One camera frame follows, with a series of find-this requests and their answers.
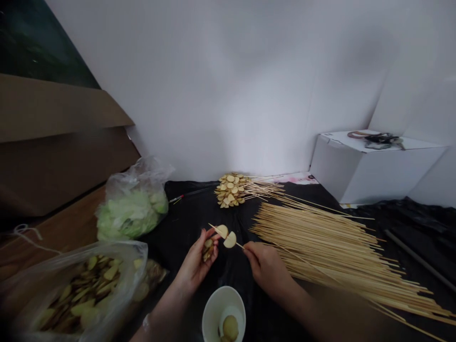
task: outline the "white wall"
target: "white wall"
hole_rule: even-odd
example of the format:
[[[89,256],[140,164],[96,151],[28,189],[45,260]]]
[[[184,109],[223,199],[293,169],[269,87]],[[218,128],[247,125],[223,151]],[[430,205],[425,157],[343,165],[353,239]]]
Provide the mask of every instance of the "white wall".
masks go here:
[[[451,146],[409,196],[456,207],[456,3],[417,0],[370,129]]]
[[[413,0],[47,0],[142,155],[177,180],[306,171],[366,128]]]

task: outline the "white box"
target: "white box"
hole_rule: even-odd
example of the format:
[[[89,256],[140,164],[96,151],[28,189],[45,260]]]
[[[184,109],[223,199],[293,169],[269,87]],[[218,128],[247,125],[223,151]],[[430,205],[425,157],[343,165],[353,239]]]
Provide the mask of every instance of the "white box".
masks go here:
[[[374,150],[365,148],[365,139],[350,138],[347,133],[318,135],[310,167],[310,173],[339,203],[371,204],[404,198],[446,149],[402,137],[405,151],[398,146]]]

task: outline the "white bowl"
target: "white bowl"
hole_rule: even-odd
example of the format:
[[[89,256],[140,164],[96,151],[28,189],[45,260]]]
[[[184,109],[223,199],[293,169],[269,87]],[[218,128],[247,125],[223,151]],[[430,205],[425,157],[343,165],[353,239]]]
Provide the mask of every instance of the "white bowl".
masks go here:
[[[204,342],[220,342],[223,335],[223,321],[229,315],[237,320],[239,334],[235,342],[241,342],[246,331],[246,309],[239,293],[231,286],[222,286],[209,298],[203,313]]]

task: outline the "sliced cabbage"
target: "sliced cabbage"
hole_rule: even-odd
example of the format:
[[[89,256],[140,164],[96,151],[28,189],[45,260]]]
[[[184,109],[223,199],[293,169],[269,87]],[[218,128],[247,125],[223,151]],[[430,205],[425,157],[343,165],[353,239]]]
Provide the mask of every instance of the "sliced cabbage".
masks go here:
[[[135,239],[151,232],[168,212],[164,191],[149,195],[133,190],[118,199],[110,199],[97,212],[99,240]]]

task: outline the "skewer bundle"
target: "skewer bundle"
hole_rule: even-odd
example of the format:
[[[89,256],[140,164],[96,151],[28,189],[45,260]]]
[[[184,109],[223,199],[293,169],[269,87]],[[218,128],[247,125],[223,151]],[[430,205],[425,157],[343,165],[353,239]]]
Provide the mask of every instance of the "skewer bundle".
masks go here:
[[[440,341],[405,322],[383,305],[456,325],[453,313],[429,296],[419,283],[402,279],[398,261],[383,257],[383,250],[365,225],[341,215],[275,196],[286,207],[262,203],[251,231],[277,246],[292,276],[333,288],[353,291],[376,309]]]
[[[264,177],[248,177],[237,172],[223,175],[215,194],[221,208],[229,208],[245,203],[252,198],[266,198],[283,191],[283,185],[267,183]]]

